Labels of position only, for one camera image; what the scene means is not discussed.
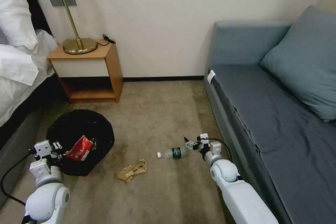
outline trash can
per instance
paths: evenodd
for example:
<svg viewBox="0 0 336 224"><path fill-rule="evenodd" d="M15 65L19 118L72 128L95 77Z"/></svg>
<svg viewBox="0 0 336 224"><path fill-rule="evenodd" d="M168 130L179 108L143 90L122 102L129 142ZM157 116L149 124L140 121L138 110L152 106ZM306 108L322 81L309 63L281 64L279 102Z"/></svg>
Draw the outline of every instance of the trash can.
<svg viewBox="0 0 336 224"><path fill-rule="evenodd" d="M51 165L64 174L86 176L111 150L114 134L111 123L92 110L74 110L61 115L48 129L46 139L58 157Z"/></svg>

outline power cord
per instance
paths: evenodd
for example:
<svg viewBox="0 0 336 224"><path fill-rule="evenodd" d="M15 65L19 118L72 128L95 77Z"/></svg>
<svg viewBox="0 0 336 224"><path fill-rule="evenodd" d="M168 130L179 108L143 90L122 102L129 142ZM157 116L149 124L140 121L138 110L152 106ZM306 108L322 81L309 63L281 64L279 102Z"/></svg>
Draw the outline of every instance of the power cord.
<svg viewBox="0 0 336 224"><path fill-rule="evenodd" d="M227 146L226 143L224 143L223 140L220 140L218 138L203 138L203 139L205 139L205 140L216 140L218 142L221 142L224 145L224 147L225 147L225 150L226 150L227 155L229 156L230 162L233 163L232 154L231 154L230 148Z"/></svg>
<svg viewBox="0 0 336 224"><path fill-rule="evenodd" d="M16 162L11 168L9 168L8 171L5 172L5 174L2 176L2 178L0 180L0 190L3 193L3 195L5 195L7 198L9 198L11 200L14 200L14 201L20 203L23 206L25 206L26 203L24 203L23 201L19 200L18 198L15 198L14 196L7 193L3 184L4 184L6 176L11 172L11 170L13 170L19 163L26 160L26 158L29 157L32 154L35 154L35 149L29 149L29 153L27 155L25 155L23 158L21 158L18 162Z"/></svg>
<svg viewBox="0 0 336 224"><path fill-rule="evenodd" d="M111 43L111 44L115 44L116 43L114 40L110 39L105 34L103 34L103 39L105 39L107 41L107 43L105 45L103 45L103 44L100 44L99 42L97 42L101 46L107 46L109 43Z"/></svg>

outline white pillow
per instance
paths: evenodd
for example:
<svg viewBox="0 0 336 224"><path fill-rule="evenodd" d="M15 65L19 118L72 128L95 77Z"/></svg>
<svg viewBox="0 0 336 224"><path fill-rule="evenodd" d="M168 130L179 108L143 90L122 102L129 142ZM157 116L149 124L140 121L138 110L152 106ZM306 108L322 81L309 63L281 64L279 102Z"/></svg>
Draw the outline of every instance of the white pillow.
<svg viewBox="0 0 336 224"><path fill-rule="evenodd" d="M31 86L39 70L32 57L11 45L0 44L0 76Z"/></svg>
<svg viewBox="0 0 336 224"><path fill-rule="evenodd" d="M0 28L11 46L34 50L37 37L26 0L0 0Z"/></svg>

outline sofa armrest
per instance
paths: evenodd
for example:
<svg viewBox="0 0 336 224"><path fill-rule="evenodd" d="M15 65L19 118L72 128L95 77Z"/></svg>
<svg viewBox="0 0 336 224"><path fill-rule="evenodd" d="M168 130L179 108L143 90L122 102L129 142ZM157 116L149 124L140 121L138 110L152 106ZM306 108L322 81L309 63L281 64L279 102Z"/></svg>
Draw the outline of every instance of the sofa armrest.
<svg viewBox="0 0 336 224"><path fill-rule="evenodd" d="M217 64L259 64L267 52L279 44L290 26L280 21L216 22L207 68Z"/></svg>

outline nightstand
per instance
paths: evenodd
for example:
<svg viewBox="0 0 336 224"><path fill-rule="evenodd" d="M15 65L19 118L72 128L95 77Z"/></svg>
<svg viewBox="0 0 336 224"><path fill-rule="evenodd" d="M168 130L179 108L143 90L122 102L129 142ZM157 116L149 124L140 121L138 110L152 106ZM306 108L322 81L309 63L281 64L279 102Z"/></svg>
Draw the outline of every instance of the nightstand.
<svg viewBox="0 0 336 224"><path fill-rule="evenodd" d="M119 102L123 76L115 44L79 55L65 53L61 44L48 60L71 103Z"/></svg>

